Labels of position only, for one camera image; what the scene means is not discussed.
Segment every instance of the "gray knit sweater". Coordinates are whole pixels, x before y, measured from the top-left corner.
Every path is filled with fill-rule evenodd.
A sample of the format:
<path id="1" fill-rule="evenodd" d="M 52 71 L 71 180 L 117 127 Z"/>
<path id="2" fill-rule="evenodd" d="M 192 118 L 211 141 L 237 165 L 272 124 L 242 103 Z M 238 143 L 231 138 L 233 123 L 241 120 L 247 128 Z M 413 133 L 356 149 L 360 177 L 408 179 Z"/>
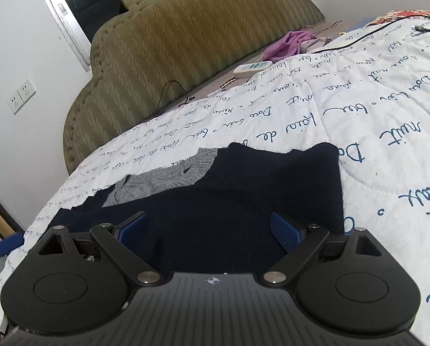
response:
<path id="1" fill-rule="evenodd" d="M 174 166 L 154 169 L 118 181 L 103 206 L 112 206 L 142 199 L 177 187 L 191 186 L 210 169 L 218 154 L 217 148 L 199 148 L 194 156 Z"/>

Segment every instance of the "olive green headboard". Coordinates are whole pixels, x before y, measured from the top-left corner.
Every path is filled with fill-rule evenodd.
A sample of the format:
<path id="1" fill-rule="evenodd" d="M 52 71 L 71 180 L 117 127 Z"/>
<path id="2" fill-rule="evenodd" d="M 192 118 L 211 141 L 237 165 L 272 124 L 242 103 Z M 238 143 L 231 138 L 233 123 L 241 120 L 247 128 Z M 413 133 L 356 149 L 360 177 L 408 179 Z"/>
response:
<path id="1" fill-rule="evenodd" d="M 128 12 L 93 38 L 92 80 L 64 124 L 69 173 L 98 147 L 156 112 L 170 80 L 189 91 L 219 71 L 324 19 L 311 0 L 122 0 Z M 160 106 L 181 96 L 169 87 Z"/>

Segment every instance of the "folded clothing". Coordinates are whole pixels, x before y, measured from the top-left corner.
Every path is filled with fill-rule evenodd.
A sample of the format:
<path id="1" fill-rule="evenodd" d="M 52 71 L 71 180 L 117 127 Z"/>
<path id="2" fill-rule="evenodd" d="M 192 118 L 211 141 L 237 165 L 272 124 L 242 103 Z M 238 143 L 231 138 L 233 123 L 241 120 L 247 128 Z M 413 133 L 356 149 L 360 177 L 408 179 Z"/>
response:
<path id="1" fill-rule="evenodd" d="M 273 211 L 343 233 L 338 157 L 329 143 L 289 153 L 232 143 L 194 185 L 90 212 L 61 209 L 50 226 L 86 232 L 144 211 L 149 232 L 131 250 L 162 274 L 262 274 L 286 254 L 270 231 Z"/>
<path id="2" fill-rule="evenodd" d="M 311 32 L 289 31 L 282 39 L 265 49 L 263 61 L 276 63 L 287 57 L 299 54 L 301 43 L 311 39 L 316 39 L 316 36 Z"/>
<path id="3" fill-rule="evenodd" d="M 308 53 L 331 42 L 331 38 L 316 38 L 301 43 L 300 53 Z"/>
<path id="4" fill-rule="evenodd" d="M 126 176 L 115 184 L 103 206 L 131 202 L 168 189 L 193 185 L 207 173 L 217 153 L 216 148 L 199 148 L 196 155 L 174 166 Z"/>

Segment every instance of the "blue gripper pad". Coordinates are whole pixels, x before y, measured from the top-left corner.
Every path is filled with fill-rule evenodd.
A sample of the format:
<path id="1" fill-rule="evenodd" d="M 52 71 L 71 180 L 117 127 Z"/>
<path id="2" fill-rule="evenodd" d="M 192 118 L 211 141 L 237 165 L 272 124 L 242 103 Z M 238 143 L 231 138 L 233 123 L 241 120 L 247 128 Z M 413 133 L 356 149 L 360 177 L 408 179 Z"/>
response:
<path id="1" fill-rule="evenodd" d="M 273 212 L 270 217 L 270 230 L 274 238 L 286 252 L 297 247 L 306 236 L 306 229 L 301 225 L 291 225 L 282 216 Z"/>
<path id="2" fill-rule="evenodd" d="M 14 249 L 24 244 L 22 234 L 15 233 L 0 241 L 0 256 L 8 255 Z"/>
<path id="3" fill-rule="evenodd" d="M 139 212 L 116 226 L 116 238 L 128 249 L 133 249 L 144 239 L 149 230 L 146 214 Z"/>

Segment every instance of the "purple cloth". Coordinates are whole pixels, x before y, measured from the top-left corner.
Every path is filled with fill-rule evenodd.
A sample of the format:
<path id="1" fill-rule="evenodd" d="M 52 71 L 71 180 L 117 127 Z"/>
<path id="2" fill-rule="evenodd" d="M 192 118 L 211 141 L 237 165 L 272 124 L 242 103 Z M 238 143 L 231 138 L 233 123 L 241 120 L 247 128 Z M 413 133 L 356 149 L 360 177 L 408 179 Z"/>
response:
<path id="1" fill-rule="evenodd" d="M 276 63 L 286 57 L 299 54 L 301 43 L 311 39 L 316 39 L 316 36 L 311 32 L 289 31 L 281 40 L 278 40 L 265 49 L 262 61 L 272 61 Z"/>

